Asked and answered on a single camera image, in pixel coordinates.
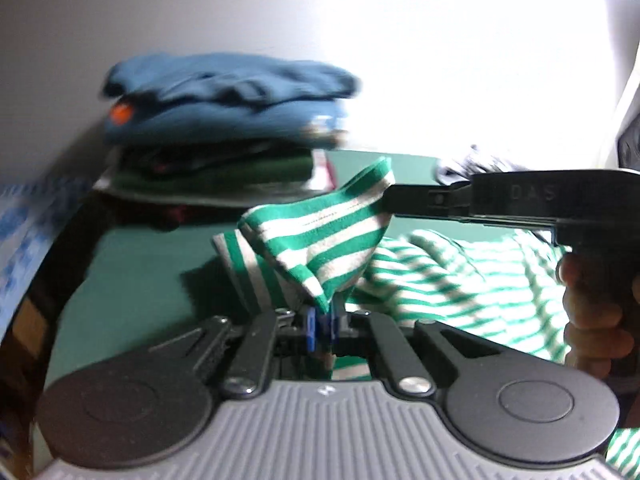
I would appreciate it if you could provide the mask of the person's right hand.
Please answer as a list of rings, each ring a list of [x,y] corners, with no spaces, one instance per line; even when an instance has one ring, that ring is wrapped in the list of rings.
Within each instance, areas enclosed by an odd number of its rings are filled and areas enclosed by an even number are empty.
[[[565,364],[607,378],[613,362],[631,354],[634,337],[622,327],[623,309],[608,287],[604,263],[569,252],[556,266],[556,277],[564,286],[562,306],[568,318]]]

